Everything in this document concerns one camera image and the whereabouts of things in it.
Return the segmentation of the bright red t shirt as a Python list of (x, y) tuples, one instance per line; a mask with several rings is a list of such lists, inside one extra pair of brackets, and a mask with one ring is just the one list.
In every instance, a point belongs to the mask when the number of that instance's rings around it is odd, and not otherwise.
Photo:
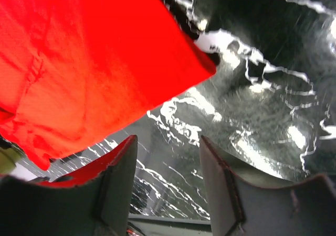
[(1, 0), (1, 135), (42, 170), (215, 71), (161, 0)]

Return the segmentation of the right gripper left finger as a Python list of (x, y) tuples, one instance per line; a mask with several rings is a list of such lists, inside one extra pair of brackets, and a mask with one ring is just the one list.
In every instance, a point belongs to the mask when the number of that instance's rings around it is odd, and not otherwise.
[(1, 235), (126, 235), (138, 138), (53, 182), (1, 177)]

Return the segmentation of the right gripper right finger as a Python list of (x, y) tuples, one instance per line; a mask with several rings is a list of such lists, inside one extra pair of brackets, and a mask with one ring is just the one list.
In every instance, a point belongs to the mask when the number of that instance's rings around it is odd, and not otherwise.
[(267, 174), (202, 136), (199, 157), (213, 235), (335, 235), (335, 175)]

